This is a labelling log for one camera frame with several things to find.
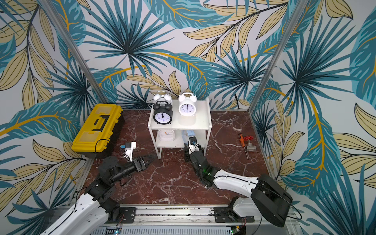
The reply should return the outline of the black twin-bell alarm clock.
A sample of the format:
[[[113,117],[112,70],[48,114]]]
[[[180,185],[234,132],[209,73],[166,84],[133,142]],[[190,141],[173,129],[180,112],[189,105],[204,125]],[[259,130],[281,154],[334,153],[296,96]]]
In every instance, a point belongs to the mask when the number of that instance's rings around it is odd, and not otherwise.
[[[167,101],[161,100],[153,104],[153,119],[157,124],[167,125],[172,122],[173,106]]]

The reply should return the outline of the white metal twin-bell clock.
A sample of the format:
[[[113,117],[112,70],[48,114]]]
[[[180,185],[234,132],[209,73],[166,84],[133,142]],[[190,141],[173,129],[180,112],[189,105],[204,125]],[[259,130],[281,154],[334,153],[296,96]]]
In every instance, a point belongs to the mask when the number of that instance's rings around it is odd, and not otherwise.
[[[172,97],[169,94],[164,94],[164,95],[156,94],[153,97],[153,100],[155,103],[158,101],[166,101],[167,103],[172,104]]]

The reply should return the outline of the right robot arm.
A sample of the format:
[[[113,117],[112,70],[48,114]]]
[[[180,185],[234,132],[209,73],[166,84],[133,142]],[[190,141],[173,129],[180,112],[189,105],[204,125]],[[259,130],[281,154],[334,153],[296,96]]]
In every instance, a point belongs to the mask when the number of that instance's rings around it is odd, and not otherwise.
[[[236,218],[262,216],[269,223],[284,227],[292,197],[267,174],[246,177],[229,173],[209,164],[201,146],[188,142],[184,147],[185,161],[190,162],[199,181],[207,188],[228,190],[244,196],[235,197],[228,211]]]

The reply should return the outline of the white plastic twin-bell clock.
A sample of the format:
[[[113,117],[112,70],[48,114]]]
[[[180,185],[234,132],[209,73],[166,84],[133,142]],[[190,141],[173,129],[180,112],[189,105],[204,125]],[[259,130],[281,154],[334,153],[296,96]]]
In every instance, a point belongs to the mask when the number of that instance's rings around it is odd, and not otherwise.
[[[191,117],[196,114],[197,108],[197,96],[193,93],[183,93],[179,96],[179,108],[178,111],[182,116]]]

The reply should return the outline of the blue square alarm clock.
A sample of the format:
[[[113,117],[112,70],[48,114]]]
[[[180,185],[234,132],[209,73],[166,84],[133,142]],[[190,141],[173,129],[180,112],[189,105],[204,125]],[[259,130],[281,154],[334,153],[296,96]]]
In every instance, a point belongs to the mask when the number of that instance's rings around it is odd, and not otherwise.
[[[183,143],[188,144],[191,137],[195,137],[195,132],[193,130],[182,130]]]

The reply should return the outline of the white square alarm clock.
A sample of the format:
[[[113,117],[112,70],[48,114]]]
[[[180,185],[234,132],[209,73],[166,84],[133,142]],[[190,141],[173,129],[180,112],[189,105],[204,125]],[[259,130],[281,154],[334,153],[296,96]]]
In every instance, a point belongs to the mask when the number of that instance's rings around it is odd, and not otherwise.
[[[175,140],[174,130],[166,129],[158,131],[158,138],[163,142],[173,142]]]

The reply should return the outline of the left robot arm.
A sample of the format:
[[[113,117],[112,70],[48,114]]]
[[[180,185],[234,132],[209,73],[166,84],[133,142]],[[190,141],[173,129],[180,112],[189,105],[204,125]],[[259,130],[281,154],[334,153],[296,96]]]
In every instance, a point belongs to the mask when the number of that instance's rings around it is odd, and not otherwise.
[[[146,170],[156,158],[155,154],[140,156],[127,164],[121,164],[115,156],[105,158],[98,167],[97,177],[74,205],[41,234],[88,235],[107,221],[118,221],[120,204],[111,198],[116,191],[115,184]]]

